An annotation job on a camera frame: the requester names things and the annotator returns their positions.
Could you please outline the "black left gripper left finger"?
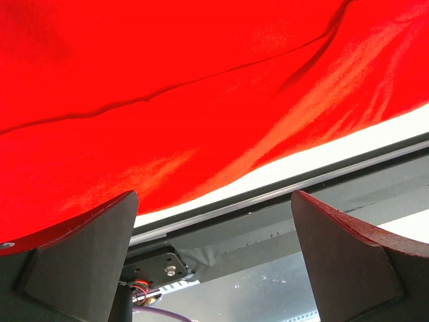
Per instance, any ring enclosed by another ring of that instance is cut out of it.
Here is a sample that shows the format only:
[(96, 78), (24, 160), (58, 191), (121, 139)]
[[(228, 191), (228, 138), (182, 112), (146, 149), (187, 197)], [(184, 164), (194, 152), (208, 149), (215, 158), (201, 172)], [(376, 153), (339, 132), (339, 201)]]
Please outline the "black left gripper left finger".
[(131, 321), (131, 289), (119, 280), (138, 204), (127, 191), (1, 242), (1, 320)]

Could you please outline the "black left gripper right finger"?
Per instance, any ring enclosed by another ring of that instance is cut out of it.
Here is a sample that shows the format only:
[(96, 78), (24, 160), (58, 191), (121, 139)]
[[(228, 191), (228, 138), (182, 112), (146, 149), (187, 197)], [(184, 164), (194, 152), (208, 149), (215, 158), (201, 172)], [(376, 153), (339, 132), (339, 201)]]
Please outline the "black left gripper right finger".
[(291, 208), (321, 321), (428, 320), (428, 244), (304, 191)]

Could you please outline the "red t shirt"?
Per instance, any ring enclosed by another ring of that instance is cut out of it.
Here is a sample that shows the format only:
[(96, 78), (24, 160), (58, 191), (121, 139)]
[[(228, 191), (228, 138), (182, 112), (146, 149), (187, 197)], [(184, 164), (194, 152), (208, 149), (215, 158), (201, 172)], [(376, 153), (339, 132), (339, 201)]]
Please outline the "red t shirt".
[(428, 131), (427, 1), (2, 1), (1, 241), (136, 226)]

